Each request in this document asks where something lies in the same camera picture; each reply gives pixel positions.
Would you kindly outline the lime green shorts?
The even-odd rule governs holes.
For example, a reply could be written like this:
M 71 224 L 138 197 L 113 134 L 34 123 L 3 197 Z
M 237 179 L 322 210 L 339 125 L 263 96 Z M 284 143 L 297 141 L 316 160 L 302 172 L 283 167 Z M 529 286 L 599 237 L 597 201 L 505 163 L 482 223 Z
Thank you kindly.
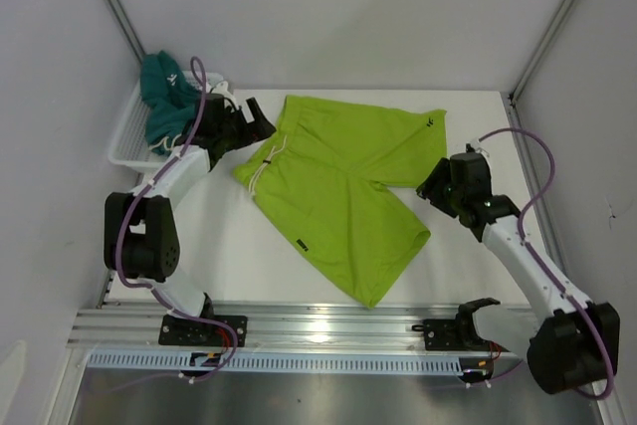
M 275 133 L 233 175 L 326 279 L 372 309 L 431 233 L 395 194 L 447 154 L 446 113 L 288 95 Z

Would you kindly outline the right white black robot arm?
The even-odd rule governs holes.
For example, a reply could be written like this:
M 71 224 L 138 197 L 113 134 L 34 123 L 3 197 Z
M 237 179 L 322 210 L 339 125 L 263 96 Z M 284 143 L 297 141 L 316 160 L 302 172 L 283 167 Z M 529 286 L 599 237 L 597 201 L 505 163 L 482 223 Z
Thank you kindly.
M 496 344 L 529 367 L 547 394 L 581 391 L 597 381 L 613 387 L 620 317 L 578 289 L 524 230 L 522 213 L 492 191 L 486 158 L 475 151 L 441 158 L 417 194 L 456 219 L 505 267 L 524 293 L 536 322 L 517 317 L 493 298 L 459 305 L 454 335 L 467 350 Z

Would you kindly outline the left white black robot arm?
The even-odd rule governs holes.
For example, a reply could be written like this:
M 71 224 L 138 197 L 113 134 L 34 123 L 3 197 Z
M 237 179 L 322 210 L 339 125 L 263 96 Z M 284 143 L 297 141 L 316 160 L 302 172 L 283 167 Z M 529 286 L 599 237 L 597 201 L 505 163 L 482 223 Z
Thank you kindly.
M 252 115 L 221 94 L 207 94 L 184 139 L 144 184 L 110 194 L 105 203 L 104 259 L 129 289 L 147 290 L 168 313 L 183 319 L 181 333 L 196 345 L 215 335 L 208 295 L 180 269 L 174 209 L 228 152 L 263 141 L 276 132 L 258 101 L 246 100 Z

